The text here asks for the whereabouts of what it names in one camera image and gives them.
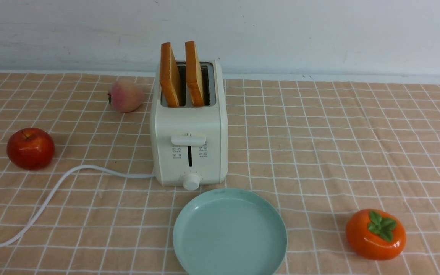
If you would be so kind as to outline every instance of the bread slice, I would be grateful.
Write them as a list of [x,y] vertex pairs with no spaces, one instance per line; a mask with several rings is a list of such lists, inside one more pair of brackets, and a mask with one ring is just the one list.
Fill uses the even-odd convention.
[[203,76],[199,65],[198,53],[194,41],[188,41],[186,46],[186,85],[188,85],[193,106],[205,106],[203,93]]
[[161,44],[159,83],[169,107],[184,106],[180,70],[170,42]]

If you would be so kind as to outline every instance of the white toaster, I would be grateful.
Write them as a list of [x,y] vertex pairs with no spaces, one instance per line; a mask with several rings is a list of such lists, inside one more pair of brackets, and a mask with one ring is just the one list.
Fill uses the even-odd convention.
[[163,186],[196,190],[221,183],[227,176],[228,124],[222,68],[218,61],[201,61],[207,92],[206,105],[194,107],[185,82],[185,61],[178,61],[183,107],[168,107],[159,81],[160,65],[152,86],[150,139],[154,174]]

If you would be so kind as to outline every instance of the persimmon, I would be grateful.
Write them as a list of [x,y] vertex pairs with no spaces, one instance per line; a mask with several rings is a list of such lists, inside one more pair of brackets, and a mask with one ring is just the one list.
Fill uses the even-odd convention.
[[397,257],[407,244],[407,234],[400,221],[377,209],[353,214],[346,225],[346,238],[356,254],[380,261]]

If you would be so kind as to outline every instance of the plate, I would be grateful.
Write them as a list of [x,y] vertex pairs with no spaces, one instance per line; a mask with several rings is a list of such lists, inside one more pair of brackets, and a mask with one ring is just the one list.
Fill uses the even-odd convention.
[[189,275],[273,275],[286,255],[288,234],[264,198],[223,188],[197,196],[182,209],[173,246]]

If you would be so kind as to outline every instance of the white cable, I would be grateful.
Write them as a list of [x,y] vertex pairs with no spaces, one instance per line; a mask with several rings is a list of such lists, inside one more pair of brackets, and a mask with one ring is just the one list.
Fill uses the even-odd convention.
[[50,200],[52,199],[52,197],[54,196],[54,193],[57,191],[57,189],[59,188],[59,186],[62,184],[62,182],[73,172],[77,171],[77,170],[81,170],[81,169],[94,169],[94,170],[99,170],[111,175],[115,175],[115,176],[121,176],[122,178],[128,178],[128,179],[147,179],[147,178],[153,178],[155,177],[154,174],[122,174],[110,169],[106,169],[103,167],[98,167],[96,165],[79,165],[78,167],[74,167],[72,169],[70,169],[69,171],[66,172],[66,174],[63,174],[62,177],[59,179],[59,181],[57,182],[57,184],[54,186],[54,188],[52,189],[52,191],[50,192],[50,194],[47,196],[47,198],[45,199],[44,203],[42,204],[42,206],[40,206],[40,209],[37,211],[37,213],[30,219],[30,221],[28,222],[28,224],[18,233],[16,234],[13,238],[7,240],[6,242],[0,243],[0,248],[1,247],[5,247],[8,246],[10,244],[12,244],[14,241],[18,240],[19,238],[21,238],[23,236],[23,234],[30,229],[30,227],[35,223],[35,221],[38,220],[38,218],[40,217],[40,215],[42,214],[42,212],[44,212],[45,207],[47,206],[47,204],[50,202]]

